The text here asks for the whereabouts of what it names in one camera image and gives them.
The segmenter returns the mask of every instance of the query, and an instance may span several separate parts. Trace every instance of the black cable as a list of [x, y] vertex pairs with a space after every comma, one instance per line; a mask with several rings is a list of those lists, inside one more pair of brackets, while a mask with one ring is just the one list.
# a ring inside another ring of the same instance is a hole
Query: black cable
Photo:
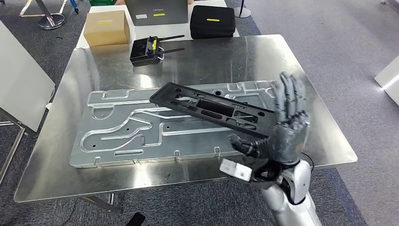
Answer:
[[314, 169], [314, 162], [313, 162], [313, 159], [311, 159], [311, 157], [308, 155], [308, 154], [305, 154], [305, 153], [303, 153], [303, 152], [301, 152], [302, 154], [304, 154], [304, 155], [306, 155], [310, 160], [311, 160], [311, 162], [312, 162], [312, 169], [311, 169], [311, 172], [313, 172], [313, 169]]
[[75, 212], [75, 209], [76, 209], [76, 199], [73, 199], [75, 202], [74, 202], [74, 204], [73, 204], [73, 209], [72, 209], [72, 212], [71, 212], [71, 214], [69, 215], [69, 217], [68, 217], [68, 219], [62, 224], [62, 226], [64, 226], [64, 225], [66, 225], [66, 223], [68, 223], [68, 221], [71, 219], [71, 217], [72, 217], [72, 214]]

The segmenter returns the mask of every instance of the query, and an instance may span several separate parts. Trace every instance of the cardboard box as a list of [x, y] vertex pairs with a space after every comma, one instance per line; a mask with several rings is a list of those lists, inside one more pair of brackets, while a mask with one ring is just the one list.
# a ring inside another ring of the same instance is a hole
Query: cardboard box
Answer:
[[89, 46], [130, 43], [130, 29], [125, 11], [89, 13], [83, 35]]

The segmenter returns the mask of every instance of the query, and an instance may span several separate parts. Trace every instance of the white panel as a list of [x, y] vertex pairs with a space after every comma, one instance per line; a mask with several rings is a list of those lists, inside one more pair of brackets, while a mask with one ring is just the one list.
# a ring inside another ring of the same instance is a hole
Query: white panel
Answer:
[[37, 131], [53, 81], [0, 21], [0, 107]]

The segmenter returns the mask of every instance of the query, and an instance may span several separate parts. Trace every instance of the black plastic frame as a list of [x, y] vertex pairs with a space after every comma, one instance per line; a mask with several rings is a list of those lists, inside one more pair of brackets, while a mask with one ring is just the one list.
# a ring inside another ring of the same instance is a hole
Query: black plastic frame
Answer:
[[260, 138], [269, 136], [275, 122], [273, 111], [172, 82], [154, 93], [150, 102]]

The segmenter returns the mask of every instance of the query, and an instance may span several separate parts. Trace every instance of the small black object on floor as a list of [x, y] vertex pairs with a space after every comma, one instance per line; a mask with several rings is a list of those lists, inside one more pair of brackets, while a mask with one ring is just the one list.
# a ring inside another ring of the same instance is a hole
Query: small black object on floor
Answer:
[[126, 226], [141, 226], [145, 220], [145, 216], [140, 213], [135, 213]]

